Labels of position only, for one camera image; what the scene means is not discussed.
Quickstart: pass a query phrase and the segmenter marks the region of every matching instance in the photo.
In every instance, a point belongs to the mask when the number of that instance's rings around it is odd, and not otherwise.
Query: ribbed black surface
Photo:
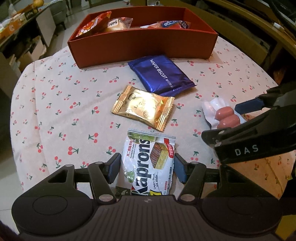
[[[238,238],[209,226],[193,206],[181,205],[172,196],[123,196],[101,206],[80,229],[58,237],[21,235],[28,241],[276,241],[272,234]]]

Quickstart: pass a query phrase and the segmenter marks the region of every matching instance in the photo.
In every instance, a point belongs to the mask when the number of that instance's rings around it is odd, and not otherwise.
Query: gray chair
[[[65,19],[67,16],[67,3],[66,0],[56,2],[49,6],[50,12],[52,13],[52,17],[54,19],[55,25],[61,24],[63,28],[66,30],[65,27]]]

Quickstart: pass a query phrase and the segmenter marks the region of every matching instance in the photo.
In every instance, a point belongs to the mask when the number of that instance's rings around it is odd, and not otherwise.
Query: red box
[[[218,34],[187,8],[140,6],[112,9],[111,19],[133,18],[131,28],[75,39],[78,31],[99,14],[88,14],[68,40],[79,68],[165,54],[170,58],[208,59]],[[159,21],[184,20],[190,29],[135,28]]]

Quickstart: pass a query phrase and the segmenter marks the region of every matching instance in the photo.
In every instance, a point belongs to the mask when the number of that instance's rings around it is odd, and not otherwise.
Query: white snack package
[[[202,103],[202,110],[204,112],[206,120],[211,124],[211,129],[217,129],[217,125],[219,124],[219,121],[215,119],[215,115],[218,109],[222,107],[230,106],[228,102],[226,102],[223,98],[214,98],[210,102],[203,102]],[[234,114],[236,114],[239,119],[240,123],[245,123],[245,119],[234,110]]]
[[[117,194],[168,195],[176,138],[128,130],[116,185]]]

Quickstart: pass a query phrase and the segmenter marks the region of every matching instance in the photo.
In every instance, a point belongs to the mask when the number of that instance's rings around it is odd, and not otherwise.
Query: blue wafer biscuit package
[[[128,62],[146,90],[161,96],[176,96],[195,84],[165,55],[146,56]]]

